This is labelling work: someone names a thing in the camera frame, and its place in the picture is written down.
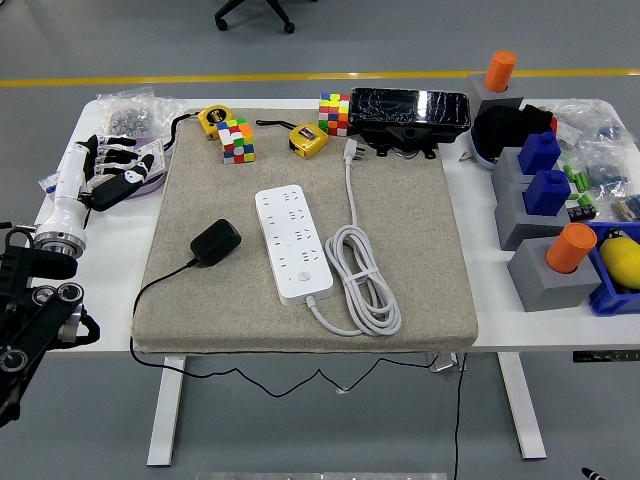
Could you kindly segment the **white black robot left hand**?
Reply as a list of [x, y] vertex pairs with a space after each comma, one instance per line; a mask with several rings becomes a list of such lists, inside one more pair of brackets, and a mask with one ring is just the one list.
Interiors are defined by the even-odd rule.
[[93, 135], [65, 151], [58, 170], [53, 212], [36, 230], [40, 249], [85, 248], [89, 210], [105, 211], [138, 191], [162, 164], [159, 140], [142, 146], [133, 138]]

